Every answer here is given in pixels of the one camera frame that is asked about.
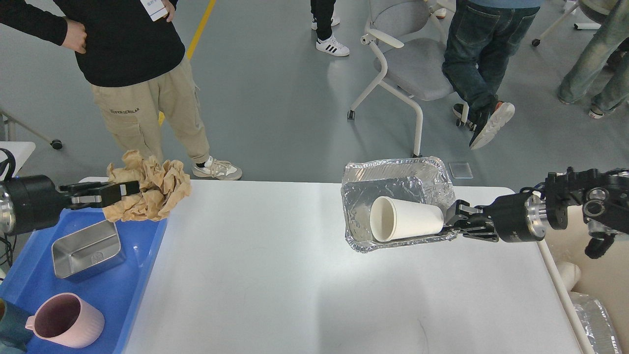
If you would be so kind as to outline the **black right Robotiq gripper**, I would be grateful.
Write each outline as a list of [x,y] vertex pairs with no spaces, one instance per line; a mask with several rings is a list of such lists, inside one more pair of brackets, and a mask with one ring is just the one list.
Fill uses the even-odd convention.
[[546,207],[533,193],[497,197],[485,207],[472,207],[456,200],[446,211],[440,233],[454,233],[469,239],[498,242],[537,242],[547,229]]

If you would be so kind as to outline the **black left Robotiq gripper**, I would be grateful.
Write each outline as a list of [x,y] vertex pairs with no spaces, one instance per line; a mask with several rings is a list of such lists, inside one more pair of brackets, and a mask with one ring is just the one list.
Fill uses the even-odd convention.
[[[122,199],[122,195],[140,193],[138,181],[122,183],[89,181],[66,184],[59,187],[70,193],[66,209],[80,210],[87,207],[104,208]],[[20,235],[34,230],[52,227],[60,219],[65,197],[45,175],[17,177],[1,182],[1,231],[4,235]]]

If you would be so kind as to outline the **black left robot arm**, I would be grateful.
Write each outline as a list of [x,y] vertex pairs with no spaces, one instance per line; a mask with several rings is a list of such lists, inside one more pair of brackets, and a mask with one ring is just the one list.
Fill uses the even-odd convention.
[[64,209],[104,208],[125,196],[140,193],[137,180],[123,183],[85,182],[56,187],[49,177],[36,175],[13,177],[14,155],[2,150],[7,158],[1,162],[6,175],[1,181],[0,226],[4,235],[20,235],[55,226]]

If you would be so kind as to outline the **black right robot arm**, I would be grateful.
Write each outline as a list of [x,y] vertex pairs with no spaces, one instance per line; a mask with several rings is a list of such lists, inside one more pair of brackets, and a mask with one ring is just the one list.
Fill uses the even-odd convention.
[[548,229],[566,229],[568,207],[579,206],[590,237],[584,252],[599,259],[616,239],[628,237],[628,194],[626,168],[576,172],[570,167],[486,206],[457,200],[447,210],[442,230],[491,242],[541,241]]

